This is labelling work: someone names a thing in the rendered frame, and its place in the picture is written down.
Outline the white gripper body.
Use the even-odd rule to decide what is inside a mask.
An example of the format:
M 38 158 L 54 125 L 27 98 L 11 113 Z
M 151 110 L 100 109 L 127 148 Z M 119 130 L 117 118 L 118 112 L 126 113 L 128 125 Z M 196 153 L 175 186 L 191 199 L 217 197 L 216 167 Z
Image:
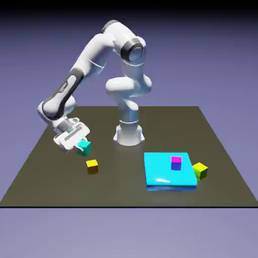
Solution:
M 83 123 L 74 124 L 72 128 L 72 131 L 63 132 L 53 138 L 55 144 L 64 151 L 72 150 L 90 133 L 90 129 Z

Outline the small teal cube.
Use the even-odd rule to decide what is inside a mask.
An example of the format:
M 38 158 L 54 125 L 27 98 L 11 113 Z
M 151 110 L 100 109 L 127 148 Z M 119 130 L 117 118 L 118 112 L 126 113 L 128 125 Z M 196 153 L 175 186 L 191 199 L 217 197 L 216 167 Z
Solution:
M 81 140 L 78 143 L 78 147 L 80 147 L 82 150 L 77 150 L 77 154 L 82 156 L 87 156 L 91 152 L 91 142 Z

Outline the small yellow cube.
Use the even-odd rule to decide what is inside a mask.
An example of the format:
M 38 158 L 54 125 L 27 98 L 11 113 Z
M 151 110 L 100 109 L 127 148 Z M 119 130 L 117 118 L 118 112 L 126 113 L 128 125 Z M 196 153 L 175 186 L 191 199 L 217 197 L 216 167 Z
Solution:
M 86 161 L 88 174 L 98 173 L 98 162 L 96 159 Z

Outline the small magenta cube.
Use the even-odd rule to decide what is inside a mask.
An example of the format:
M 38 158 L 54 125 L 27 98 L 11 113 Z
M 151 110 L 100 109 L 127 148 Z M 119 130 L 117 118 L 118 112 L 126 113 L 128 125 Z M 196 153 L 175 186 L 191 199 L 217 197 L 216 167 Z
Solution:
M 171 170 L 180 171 L 182 158 L 180 156 L 171 156 Z

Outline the small lime cube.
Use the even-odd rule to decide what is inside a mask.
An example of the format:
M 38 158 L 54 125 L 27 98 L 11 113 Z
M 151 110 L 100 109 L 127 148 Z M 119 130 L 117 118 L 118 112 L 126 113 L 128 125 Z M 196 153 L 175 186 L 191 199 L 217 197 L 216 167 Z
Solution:
M 201 162 L 196 163 L 192 166 L 197 180 L 200 181 L 207 176 L 208 167 Z

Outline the large cyan box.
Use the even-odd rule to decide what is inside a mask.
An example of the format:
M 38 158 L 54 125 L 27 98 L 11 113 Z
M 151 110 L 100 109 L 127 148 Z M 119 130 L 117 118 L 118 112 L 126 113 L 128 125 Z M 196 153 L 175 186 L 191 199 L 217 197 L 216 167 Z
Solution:
M 181 157 L 181 168 L 171 168 L 172 157 Z M 188 153 L 145 152 L 146 188 L 149 191 L 195 190 L 197 178 Z

